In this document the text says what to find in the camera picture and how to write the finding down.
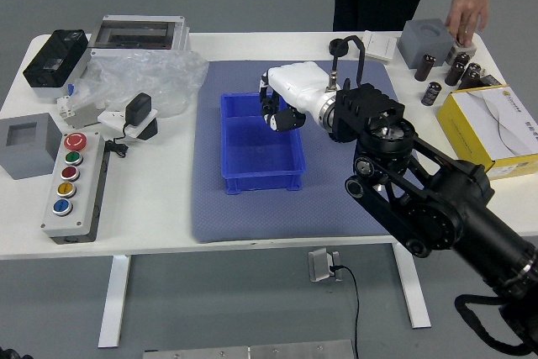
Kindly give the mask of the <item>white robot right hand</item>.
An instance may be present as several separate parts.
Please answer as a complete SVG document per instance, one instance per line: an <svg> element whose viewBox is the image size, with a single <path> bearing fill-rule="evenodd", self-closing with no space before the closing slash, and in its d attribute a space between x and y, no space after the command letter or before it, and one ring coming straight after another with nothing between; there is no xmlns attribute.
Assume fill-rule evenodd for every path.
<svg viewBox="0 0 538 359"><path fill-rule="evenodd" d="M303 126L309 114L332 133L339 89L336 74L327 74L312 61L273 67L260 80L261 116L272 130L285 132Z"/></svg>

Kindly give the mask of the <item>person's left hand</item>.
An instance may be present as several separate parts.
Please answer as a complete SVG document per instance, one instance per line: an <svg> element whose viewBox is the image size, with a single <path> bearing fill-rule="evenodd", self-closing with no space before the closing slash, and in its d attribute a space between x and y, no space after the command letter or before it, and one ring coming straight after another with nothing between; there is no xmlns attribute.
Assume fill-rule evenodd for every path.
<svg viewBox="0 0 538 359"><path fill-rule="evenodd" d="M460 44L469 46L473 35L483 30L489 19L490 0L451 0L445 25Z"/></svg>

